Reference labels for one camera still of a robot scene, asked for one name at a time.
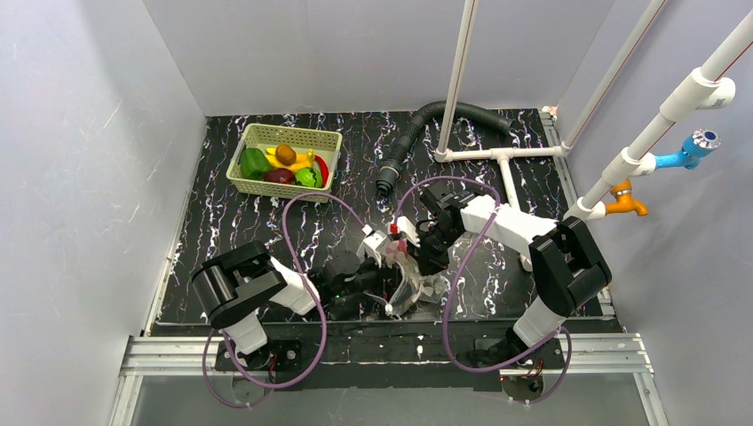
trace plastic basket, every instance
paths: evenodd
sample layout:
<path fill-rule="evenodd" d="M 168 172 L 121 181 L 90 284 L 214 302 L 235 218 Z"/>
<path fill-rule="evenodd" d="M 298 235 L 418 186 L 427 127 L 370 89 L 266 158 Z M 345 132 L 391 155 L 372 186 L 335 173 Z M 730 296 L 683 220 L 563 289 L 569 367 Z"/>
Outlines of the plastic basket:
<path fill-rule="evenodd" d="M 243 131 L 241 142 L 235 149 L 230 167 L 227 169 L 227 178 L 241 193 L 254 193 L 269 197 L 293 198 L 301 193 L 329 193 L 332 188 L 332 180 L 337 168 L 337 157 L 340 146 L 343 143 L 343 135 L 336 131 L 297 129 L 295 127 L 270 126 L 268 124 L 250 124 Z M 241 174 L 241 153 L 245 147 L 256 147 L 265 151 L 268 147 L 276 148 L 280 144 L 292 147 L 298 153 L 304 153 L 313 148 L 313 153 L 319 155 L 329 168 L 327 184 L 323 188 L 310 188 L 299 185 L 275 184 L 258 180 L 244 179 Z M 310 196 L 303 200 L 328 202 L 327 197 Z"/>

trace toy vegetable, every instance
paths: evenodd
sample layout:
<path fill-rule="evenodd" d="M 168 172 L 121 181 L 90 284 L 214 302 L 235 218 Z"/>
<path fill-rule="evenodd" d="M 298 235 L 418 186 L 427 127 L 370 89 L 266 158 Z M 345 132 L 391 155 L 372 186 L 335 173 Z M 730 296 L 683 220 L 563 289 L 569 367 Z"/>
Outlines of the toy vegetable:
<path fill-rule="evenodd" d="M 288 169 L 275 169 L 267 171 L 264 175 L 265 182 L 274 182 L 275 184 L 292 184 L 296 180 L 296 175 Z"/>
<path fill-rule="evenodd" d="M 272 165 L 258 148 L 246 148 L 241 153 L 241 174 L 244 178 L 261 180 Z"/>

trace white wall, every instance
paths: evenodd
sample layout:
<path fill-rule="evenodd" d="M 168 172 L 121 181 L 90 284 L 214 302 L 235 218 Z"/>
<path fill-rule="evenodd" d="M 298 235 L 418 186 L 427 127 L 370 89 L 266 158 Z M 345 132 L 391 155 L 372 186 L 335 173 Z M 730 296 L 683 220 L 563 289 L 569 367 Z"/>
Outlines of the white wall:
<path fill-rule="evenodd" d="M 618 3 L 630 9 L 632 0 Z M 730 0 L 724 7 L 713 0 L 667 2 L 568 158 L 579 193 L 751 7 L 750 0 Z M 633 10 L 630 16 L 639 14 Z M 601 50 L 588 57 L 607 58 L 608 66 L 623 41 L 624 35 L 599 34 L 594 46 Z M 590 225 L 614 272 L 618 317 L 644 337 L 671 424 L 750 424 L 753 414 L 753 51 L 727 76 L 737 82 L 734 102 L 724 110 L 696 112 L 653 153 L 677 151 L 699 127 L 718 131 L 724 144 L 697 170 L 659 170 L 632 179 L 633 194 L 649 216 L 617 215 Z M 587 91 L 586 99 L 591 89 L 571 91 Z M 567 128 L 576 116 L 562 115 L 559 125 Z"/>
<path fill-rule="evenodd" d="M 613 1 L 482 1 L 460 99 L 554 105 Z M 447 97 L 464 0 L 144 0 L 206 115 L 412 110 Z"/>
<path fill-rule="evenodd" d="M 0 424 L 105 424 L 205 121 L 140 1 L 0 10 Z"/>

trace table surface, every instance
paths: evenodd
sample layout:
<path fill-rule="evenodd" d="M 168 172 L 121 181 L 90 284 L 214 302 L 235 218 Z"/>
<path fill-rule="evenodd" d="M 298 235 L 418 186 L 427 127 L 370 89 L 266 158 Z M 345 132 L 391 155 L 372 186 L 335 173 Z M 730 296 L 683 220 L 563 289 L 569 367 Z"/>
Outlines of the table surface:
<path fill-rule="evenodd" d="M 502 110 L 515 119 L 509 135 L 476 127 L 464 118 L 454 122 L 449 146 L 474 150 L 493 147 L 548 146 L 543 125 L 535 109 Z M 441 120 L 432 120 L 410 153 L 401 179 L 389 198 L 380 199 L 375 181 L 380 159 L 407 128 L 410 112 L 348 114 L 286 114 L 211 117 L 203 141 L 201 158 L 189 195 L 186 217 L 180 229 L 173 266 L 157 323 L 161 326 L 201 324 L 202 307 L 190 285 L 191 271 L 204 260 L 246 242 L 263 241 L 273 256 L 292 265 L 282 240 L 281 213 L 287 200 L 238 193 L 226 178 L 226 171 L 243 129 L 253 122 L 308 129 L 339 131 L 343 146 L 335 172 L 332 193 L 351 205 L 377 229 L 384 228 L 394 214 L 398 194 L 431 176 L 462 176 L 498 188 L 506 199 L 499 167 L 490 161 L 437 163 L 430 150 L 437 145 Z M 561 218 L 567 209 L 559 173 L 549 158 L 514 159 L 511 162 L 519 203 L 524 211 L 539 217 Z M 418 194 L 408 200 L 404 214 L 423 219 Z M 361 242 L 357 223 L 335 203 L 301 202 L 290 211 L 291 238 L 306 268 L 339 251 L 355 251 Z M 451 265 L 444 276 L 451 279 L 460 259 L 470 247 L 466 234 L 450 252 Z M 522 270 L 518 254 L 486 239 L 464 272 L 460 294 L 450 307 L 455 320 L 517 318 L 534 297 L 531 274 Z M 419 303 L 417 309 L 397 320 L 437 320 L 444 306 Z M 579 315 L 601 315 L 591 301 Z M 264 322 L 298 321 L 287 309 L 273 304 L 260 310 Z"/>

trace toy fruit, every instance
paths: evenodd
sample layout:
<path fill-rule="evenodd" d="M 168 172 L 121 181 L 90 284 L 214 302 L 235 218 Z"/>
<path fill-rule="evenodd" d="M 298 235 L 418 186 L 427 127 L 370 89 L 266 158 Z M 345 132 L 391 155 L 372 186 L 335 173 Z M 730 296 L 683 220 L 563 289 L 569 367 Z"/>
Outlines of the toy fruit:
<path fill-rule="evenodd" d="M 277 150 L 275 148 L 266 149 L 266 159 L 270 164 L 272 164 L 273 167 L 288 169 L 293 173 L 301 170 L 304 167 L 313 167 L 313 161 L 315 157 L 315 155 L 313 154 L 313 149 L 309 149 L 306 154 L 296 154 L 295 162 L 290 165 L 282 164 L 279 160 L 277 160 L 276 151 Z"/>
<path fill-rule="evenodd" d="M 275 184 L 292 184 L 296 180 L 296 175 L 288 169 L 275 169 L 267 171 L 264 175 L 265 182 L 274 182 Z"/>
<path fill-rule="evenodd" d="M 310 167 L 305 167 L 297 171 L 296 181 L 298 181 L 298 183 L 303 186 L 308 186 L 309 188 L 322 187 L 321 172 Z"/>
<path fill-rule="evenodd" d="M 280 145 L 274 150 L 274 158 L 286 166 L 292 166 L 296 162 L 297 155 L 290 146 Z"/>

